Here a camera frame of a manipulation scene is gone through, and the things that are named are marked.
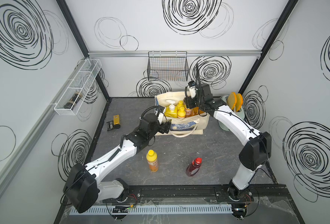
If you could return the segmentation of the orange bottle yellow cap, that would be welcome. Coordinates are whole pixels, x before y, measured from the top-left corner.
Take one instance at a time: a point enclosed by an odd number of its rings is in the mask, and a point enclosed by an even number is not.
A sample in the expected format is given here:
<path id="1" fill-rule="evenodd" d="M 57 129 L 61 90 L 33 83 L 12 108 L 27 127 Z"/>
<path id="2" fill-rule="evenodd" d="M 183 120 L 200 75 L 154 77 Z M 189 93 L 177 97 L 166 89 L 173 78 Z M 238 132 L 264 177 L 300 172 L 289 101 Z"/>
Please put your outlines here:
<path id="1" fill-rule="evenodd" d="M 180 110 L 182 107 L 185 107 L 184 106 L 184 102 L 182 100 L 180 100 L 177 105 L 176 105 L 177 109 Z"/>
<path id="2" fill-rule="evenodd" d="M 146 155 L 147 162 L 149 164 L 149 169 L 151 172 L 158 171 L 157 153 L 154 150 L 149 150 Z"/>
<path id="3" fill-rule="evenodd" d="M 177 117 L 179 119 L 184 119 L 186 117 L 186 111 L 183 106 L 178 109 Z"/>
<path id="4" fill-rule="evenodd" d="M 185 108 L 185 117 L 192 117 L 194 116 L 194 111 L 193 109 Z"/>

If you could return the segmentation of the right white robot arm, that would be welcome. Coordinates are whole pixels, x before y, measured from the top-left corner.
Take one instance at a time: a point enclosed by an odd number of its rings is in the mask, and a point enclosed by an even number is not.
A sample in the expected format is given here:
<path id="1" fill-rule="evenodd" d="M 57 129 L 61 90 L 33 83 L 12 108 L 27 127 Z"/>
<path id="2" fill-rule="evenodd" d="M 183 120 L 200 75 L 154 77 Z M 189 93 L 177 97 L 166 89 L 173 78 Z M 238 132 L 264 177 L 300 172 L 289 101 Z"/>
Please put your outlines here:
<path id="1" fill-rule="evenodd" d="M 199 65 L 195 65 L 195 80 L 185 88 L 185 104 L 188 108 L 198 108 L 223 123 L 242 143 L 239 154 L 240 166 L 228 185 L 231 200 L 240 201 L 247 194 L 250 182 L 270 158 L 271 136 L 261 133 L 238 117 L 222 99 L 215 99 L 208 84 L 200 81 Z"/>

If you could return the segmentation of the cream canvas shopping bag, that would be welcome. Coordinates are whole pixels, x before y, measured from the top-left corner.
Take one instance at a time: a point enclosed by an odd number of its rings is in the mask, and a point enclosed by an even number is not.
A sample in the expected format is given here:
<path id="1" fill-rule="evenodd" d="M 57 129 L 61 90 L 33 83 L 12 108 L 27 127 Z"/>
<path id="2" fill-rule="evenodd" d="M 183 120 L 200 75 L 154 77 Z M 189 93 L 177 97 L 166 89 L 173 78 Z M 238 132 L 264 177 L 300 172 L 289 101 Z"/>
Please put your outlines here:
<path id="1" fill-rule="evenodd" d="M 177 91 L 177 92 L 166 92 L 163 94 L 159 94 L 155 96 L 155 105 L 160 105 L 163 107 L 167 107 L 170 105 L 167 100 L 175 101 L 175 105 L 180 100 L 184 100 L 185 92 L 184 91 Z M 156 135 L 173 135 L 177 138 L 184 138 L 191 134 L 200 135 L 203 134 L 203 130 L 206 129 L 208 125 L 208 121 L 210 118 L 209 114 L 204 115 L 194 115 L 191 117 L 179 119 L 179 118 L 172 118 L 166 117 L 167 119 L 163 118 L 163 122 L 167 120 L 171 120 L 171 126 L 168 133 L 160 133 L 158 132 Z"/>

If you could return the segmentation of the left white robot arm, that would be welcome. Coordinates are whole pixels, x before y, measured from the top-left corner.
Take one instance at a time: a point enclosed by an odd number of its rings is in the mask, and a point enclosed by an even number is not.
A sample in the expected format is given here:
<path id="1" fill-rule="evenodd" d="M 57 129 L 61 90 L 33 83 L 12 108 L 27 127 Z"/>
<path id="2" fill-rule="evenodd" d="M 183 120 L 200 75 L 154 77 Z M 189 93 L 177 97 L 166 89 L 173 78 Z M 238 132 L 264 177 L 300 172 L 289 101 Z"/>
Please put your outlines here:
<path id="1" fill-rule="evenodd" d="M 64 196 L 78 213 L 89 210 L 96 202 L 115 199 L 127 200 L 129 186 L 120 178 L 110 182 L 103 179 L 117 166 L 149 146 L 157 133 L 168 133 L 171 120 L 165 117 L 160 105 L 146 109 L 133 132 L 122 135 L 120 144 L 102 157 L 85 165 L 75 164 L 63 189 Z"/>

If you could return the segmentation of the yellow pump soap bottle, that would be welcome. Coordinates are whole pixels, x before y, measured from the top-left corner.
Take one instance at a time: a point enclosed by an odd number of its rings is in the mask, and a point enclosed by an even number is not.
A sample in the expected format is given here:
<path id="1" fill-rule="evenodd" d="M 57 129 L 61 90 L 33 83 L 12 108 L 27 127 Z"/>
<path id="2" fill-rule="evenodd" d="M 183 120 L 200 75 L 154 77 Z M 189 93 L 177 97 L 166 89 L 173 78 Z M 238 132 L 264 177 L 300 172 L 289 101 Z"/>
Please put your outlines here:
<path id="1" fill-rule="evenodd" d="M 167 103 L 170 105 L 166 107 L 165 116 L 171 117 L 171 118 L 177 118 L 178 117 L 178 108 L 175 106 L 174 100 L 166 100 Z"/>

